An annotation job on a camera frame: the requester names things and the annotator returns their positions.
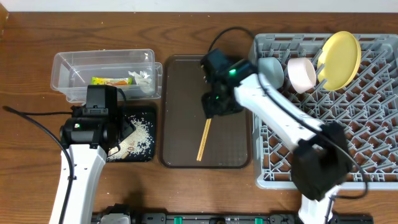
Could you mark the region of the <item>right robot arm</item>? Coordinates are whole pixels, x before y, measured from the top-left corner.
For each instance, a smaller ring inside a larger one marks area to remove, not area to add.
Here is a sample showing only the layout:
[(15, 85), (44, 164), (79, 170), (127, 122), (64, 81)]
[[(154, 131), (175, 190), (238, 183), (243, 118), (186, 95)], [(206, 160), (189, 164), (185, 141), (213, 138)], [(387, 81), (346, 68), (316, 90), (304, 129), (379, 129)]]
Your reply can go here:
[(202, 59), (211, 91), (202, 98), (207, 118), (246, 108), (258, 115), (292, 154), (291, 180), (302, 194), (303, 223), (328, 223), (341, 184), (352, 170), (343, 127), (323, 123), (293, 105), (248, 60)]

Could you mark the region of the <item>light blue bowl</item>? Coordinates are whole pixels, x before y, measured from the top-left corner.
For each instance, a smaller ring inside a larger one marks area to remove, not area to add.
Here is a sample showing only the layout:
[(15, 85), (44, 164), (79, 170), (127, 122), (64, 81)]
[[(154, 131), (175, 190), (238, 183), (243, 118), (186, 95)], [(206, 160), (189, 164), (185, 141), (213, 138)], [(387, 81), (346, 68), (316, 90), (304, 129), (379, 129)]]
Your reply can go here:
[(280, 62), (274, 57), (260, 58), (257, 62), (259, 73), (263, 73), (269, 83), (279, 89), (284, 84), (284, 71)]

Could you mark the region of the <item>green orange snack wrapper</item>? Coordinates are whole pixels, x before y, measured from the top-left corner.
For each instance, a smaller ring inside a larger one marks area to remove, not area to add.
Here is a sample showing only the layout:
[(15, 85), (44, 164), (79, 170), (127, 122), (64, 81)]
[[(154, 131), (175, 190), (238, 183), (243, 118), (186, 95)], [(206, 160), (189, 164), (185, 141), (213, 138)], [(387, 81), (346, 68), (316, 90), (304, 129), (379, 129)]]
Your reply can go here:
[(132, 78), (101, 78), (101, 77), (91, 78), (92, 85), (110, 85), (110, 86), (131, 85), (132, 81), (133, 81)]

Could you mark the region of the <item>white bowl with rice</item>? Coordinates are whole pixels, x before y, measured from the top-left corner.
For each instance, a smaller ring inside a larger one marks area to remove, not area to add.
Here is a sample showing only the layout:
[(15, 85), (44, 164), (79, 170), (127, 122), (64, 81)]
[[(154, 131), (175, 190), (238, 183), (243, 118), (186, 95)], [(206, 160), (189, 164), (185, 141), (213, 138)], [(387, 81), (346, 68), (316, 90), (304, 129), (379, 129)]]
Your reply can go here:
[(297, 93), (304, 93), (316, 85), (316, 72), (308, 58), (292, 58), (288, 61), (289, 80)]

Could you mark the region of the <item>yellow plate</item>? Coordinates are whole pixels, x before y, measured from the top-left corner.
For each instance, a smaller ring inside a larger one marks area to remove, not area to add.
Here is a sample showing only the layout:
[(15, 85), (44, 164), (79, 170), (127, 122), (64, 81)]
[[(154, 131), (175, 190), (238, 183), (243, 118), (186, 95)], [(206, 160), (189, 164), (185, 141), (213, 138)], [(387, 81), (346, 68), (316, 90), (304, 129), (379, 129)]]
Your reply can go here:
[(326, 80), (323, 87), (328, 91), (339, 90), (353, 80), (360, 63), (358, 40), (350, 32), (337, 32), (325, 42), (318, 58), (318, 81)]

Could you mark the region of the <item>white tissue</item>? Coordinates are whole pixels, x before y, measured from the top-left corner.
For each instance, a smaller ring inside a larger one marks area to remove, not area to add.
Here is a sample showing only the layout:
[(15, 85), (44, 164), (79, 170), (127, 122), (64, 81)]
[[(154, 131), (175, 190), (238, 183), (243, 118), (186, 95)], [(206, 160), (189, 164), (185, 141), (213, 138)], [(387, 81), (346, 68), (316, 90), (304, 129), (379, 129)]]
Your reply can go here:
[(147, 72), (140, 71), (139, 73), (130, 72), (128, 74), (133, 77), (134, 83), (138, 85), (144, 93), (152, 92), (152, 78)]

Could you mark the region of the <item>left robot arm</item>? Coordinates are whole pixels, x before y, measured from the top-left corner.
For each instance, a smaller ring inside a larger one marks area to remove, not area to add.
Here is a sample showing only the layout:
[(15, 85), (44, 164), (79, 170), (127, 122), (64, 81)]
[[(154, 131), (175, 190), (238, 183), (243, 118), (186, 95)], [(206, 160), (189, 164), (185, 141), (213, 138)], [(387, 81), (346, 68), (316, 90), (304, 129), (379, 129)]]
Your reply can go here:
[(73, 107), (60, 128), (63, 154), (50, 223), (90, 223), (101, 171), (113, 148), (135, 131), (125, 107)]

